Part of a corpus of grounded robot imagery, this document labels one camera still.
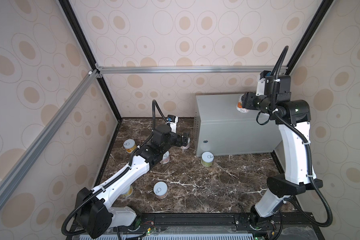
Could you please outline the orange label can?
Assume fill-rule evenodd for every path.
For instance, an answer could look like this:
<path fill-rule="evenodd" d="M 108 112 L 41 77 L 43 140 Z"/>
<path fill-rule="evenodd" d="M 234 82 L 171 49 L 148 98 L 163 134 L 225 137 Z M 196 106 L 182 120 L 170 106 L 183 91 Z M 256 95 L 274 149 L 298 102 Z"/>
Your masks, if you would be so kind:
<path fill-rule="evenodd" d="M 237 110 L 238 110 L 240 113 L 248 113 L 248 112 L 249 112 L 248 109 L 243 108 L 242 102 L 238 102 L 236 108 L 237 108 Z"/>

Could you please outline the white pink label can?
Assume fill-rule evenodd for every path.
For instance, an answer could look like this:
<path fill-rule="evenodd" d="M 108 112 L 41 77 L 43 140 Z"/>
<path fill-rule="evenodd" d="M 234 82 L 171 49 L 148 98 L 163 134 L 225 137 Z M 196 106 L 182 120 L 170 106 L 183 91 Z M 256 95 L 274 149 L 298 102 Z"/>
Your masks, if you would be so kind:
<path fill-rule="evenodd" d="M 168 186 L 165 182 L 157 182 L 153 190 L 158 199 L 164 199 L 168 195 Z"/>

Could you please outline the yellow green label can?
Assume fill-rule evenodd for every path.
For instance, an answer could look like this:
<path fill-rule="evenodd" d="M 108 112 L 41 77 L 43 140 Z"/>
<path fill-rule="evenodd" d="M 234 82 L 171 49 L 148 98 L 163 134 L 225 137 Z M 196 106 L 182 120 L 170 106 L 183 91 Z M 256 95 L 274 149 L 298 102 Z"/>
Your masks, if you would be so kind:
<path fill-rule="evenodd" d="M 122 198 L 128 198 L 134 191 L 132 185 L 128 186 L 125 191 L 120 195 Z"/>

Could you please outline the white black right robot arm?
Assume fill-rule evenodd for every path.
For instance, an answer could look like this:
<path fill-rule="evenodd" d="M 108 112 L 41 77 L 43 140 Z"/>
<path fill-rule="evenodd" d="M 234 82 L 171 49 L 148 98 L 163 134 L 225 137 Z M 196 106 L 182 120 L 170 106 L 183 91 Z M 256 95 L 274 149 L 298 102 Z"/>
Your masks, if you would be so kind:
<path fill-rule="evenodd" d="M 323 181 L 318 179 L 313 168 L 313 157 L 309 140 L 311 113 L 304 100 L 292 101 L 290 93 L 271 96 L 245 93 L 241 96 L 241 107 L 256 110 L 259 114 L 269 114 L 282 135 L 286 168 L 283 174 L 267 179 L 268 189 L 261 200 L 251 208 L 249 223 L 258 230 L 263 227 L 286 203 L 291 203 L 305 218 L 319 227 L 329 227 L 333 223 L 331 207 L 320 188 Z M 296 196 L 306 191 L 315 191 L 327 213 L 321 223 L 305 213 L 296 201 Z"/>

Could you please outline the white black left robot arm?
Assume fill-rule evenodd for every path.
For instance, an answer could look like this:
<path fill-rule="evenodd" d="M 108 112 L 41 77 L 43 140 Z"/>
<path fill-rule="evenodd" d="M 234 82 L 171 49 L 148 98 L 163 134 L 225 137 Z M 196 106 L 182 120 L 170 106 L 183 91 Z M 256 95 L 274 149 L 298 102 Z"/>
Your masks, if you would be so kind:
<path fill-rule="evenodd" d="M 136 221 L 137 212 L 130 207 L 114 208 L 113 203 L 138 178 L 162 161 L 171 147 L 187 146 L 189 135 L 178 135 L 169 125 L 153 129 L 150 143 L 135 149 L 129 163 L 121 170 L 91 190 L 83 188 L 77 193 L 75 208 L 62 224 L 62 234 L 76 236 L 87 233 L 96 239 L 108 229 L 131 226 Z"/>

